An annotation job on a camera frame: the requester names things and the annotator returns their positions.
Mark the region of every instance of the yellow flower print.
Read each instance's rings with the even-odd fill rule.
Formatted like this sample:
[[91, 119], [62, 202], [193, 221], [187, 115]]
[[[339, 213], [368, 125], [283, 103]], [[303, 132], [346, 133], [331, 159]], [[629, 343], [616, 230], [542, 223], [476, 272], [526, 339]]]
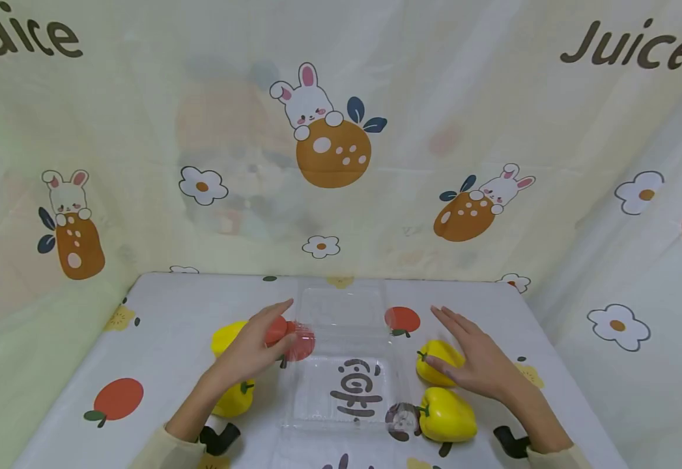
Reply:
[[406, 460], [406, 469], [440, 469], [419, 459], [409, 458]]
[[111, 315], [107, 321], [107, 325], [104, 326], [104, 330], [123, 331], [127, 329], [127, 326], [133, 317], [135, 317], [135, 311], [129, 310], [127, 306], [119, 305], [117, 310], [114, 311], [114, 314]]
[[326, 280], [337, 289], [345, 290], [346, 287], [354, 282], [354, 277], [327, 277]]
[[518, 362], [515, 364], [515, 366], [518, 367], [518, 371], [526, 377], [527, 380], [533, 383], [534, 386], [537, 386], [540, 390], [544, 389], [544, 381], [541, 379], [539, 376], [539, 372], [536, 371], [536, 369], [533, 366], [529, 365], [523, 365], [520, 362], [524, 362], [526, 359], [524, 356], [520, 356], [518, 358]]
[[197, 465], [197, 469], [229, 469], [231, 462], [222, 456], [205, 453]]

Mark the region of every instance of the fabric backdrop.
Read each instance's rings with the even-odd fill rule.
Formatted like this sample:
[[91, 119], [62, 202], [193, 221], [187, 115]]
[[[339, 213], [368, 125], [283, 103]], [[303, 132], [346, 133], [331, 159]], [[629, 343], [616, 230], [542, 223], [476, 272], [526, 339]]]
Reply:
[[682, 0], [0, 2], [0, 468], [170, 270], [512, 282], [671, 467]]

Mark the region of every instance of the printed tablecloth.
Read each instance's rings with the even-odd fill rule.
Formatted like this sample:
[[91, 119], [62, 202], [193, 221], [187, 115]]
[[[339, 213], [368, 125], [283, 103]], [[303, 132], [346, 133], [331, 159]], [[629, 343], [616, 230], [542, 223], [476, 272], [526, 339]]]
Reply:
[[[345, 288], [352, 278], [328, 279]], [[477, 322], [539, 386], [571, 438], [594, 468], [624, 469], [581, 391], [555, 354], [518, 290], [507, 283], [384, 281], [394, 310], [386, 322], [406, 330], [393, 337], [417, 405], [428, 387], [415, 371], [416, 351], [432, 339], [453, 341], [429, 312], [445, 305]], [[148, 273], [141, 276], [110, 318], [93, 349], [15, 464], [18, 469], [125, 468], [153, 430], [186, 398], [212, 363], [214, 331], [246, 320], [262, 307], [298, 295], [300, 278]], [[294, 307], [286, 318], [295, 316]], [[206, 455], [201, 468], [527, 468], [505, 454], [493, 430], [506, 425], [525, 433], [495, 401], [462, 392], [477, 415], [478, 435], [468, 443], [437, 444], [424, 436], [288, 431], [281, 426], [289, 399], [278, 364], [257, 377], [255, 402], [231, 421], [242, 436], [220, 458]], [[327, 393], [328, 390], [317, 390]], [[105, 421], [84, 418], [102, 411]], [[377, 409], [386, 412], [388, 409]], [[225, 423], [208, 421], [217, 431]]]

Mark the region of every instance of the sleeve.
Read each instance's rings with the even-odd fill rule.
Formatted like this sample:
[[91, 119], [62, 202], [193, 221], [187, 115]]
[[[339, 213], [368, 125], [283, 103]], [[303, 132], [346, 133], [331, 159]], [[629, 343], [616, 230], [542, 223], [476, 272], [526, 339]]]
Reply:
[[526, 451], [532, 469], [592, 469], [578, 446], [549, 454], [536, 453], [530, 448]]
[[196, 469], [204, 452], [204, 444], [174, 438], [162, 425], [151, 435], [129, 469]]

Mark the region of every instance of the white flower illustration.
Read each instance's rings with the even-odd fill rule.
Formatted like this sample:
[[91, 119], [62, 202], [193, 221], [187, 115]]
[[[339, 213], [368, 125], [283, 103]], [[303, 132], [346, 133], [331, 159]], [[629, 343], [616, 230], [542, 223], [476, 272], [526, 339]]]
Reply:
[[199, 273], [199, 271], [194, 267], [181, 267], [181, 266], [169, 267], [169, 271], [174, 272], [175, 274], [198, 274]]
[[528, 290], [528, 285], [530, 283], [530, 278], [520, 277], [518, 274], [507, 274], [500, 278], [501, 282], [509, 283], [510, 285], [517, 288], [518, 292], [524, 293]]
[[664, 176], [658, 171], [643, 171], [632, 181], [619, 184], [614, 195], [622, 200], [622, 212], [641, 214], [663, 184]]
[[229, 190], [221, 183], [221, 175], [215, 171], [200, 171], [194, 166], [182, 168], [179, 189], [184, 195], [194, 197], [201, 205], [210, 205], [215, 199], [223, 199]]
[[651, 337], [651, 330], [635, 318], [633, 312], [624, 305], [612, 304], [604, 309], [594, 309], [588, 313], [593, 322], [593, 333], [605, 341], [615, 341], [628, 352], [640, 350], [640, 343]]
[[302, 251], [308, 252], [316, 259], [323, 259], [325, 256], [335, 256], [341, 252], [339, 239], [335, 236], [312, 236], [307, 239], [307, 243], [302, 246]]

